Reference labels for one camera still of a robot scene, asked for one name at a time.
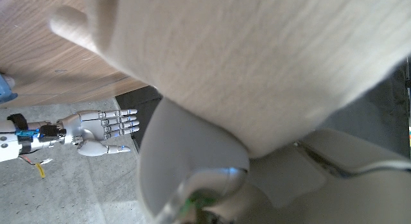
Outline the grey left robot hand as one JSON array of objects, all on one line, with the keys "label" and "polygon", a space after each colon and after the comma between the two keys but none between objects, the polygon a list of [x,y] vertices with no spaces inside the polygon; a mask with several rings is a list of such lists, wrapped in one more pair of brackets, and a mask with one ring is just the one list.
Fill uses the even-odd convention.
[{"label": "grey left robot hand", "polygon": [[229,132],[157,106],[137,190],[152,223],[409,223],[410,160],[319,130],[251,159]]}]

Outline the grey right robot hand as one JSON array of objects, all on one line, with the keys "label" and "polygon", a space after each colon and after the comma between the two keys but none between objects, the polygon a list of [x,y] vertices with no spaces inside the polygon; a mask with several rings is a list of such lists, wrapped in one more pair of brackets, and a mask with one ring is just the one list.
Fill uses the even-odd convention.
[{"label": "grey right robot hand", "polygon": [[83,110],[57,121],[66,131],[62,144],[77,147],[79,154],[97,157],[130,152],[124,145],[107,145],[104,141],[139,131],[137,110]]}]

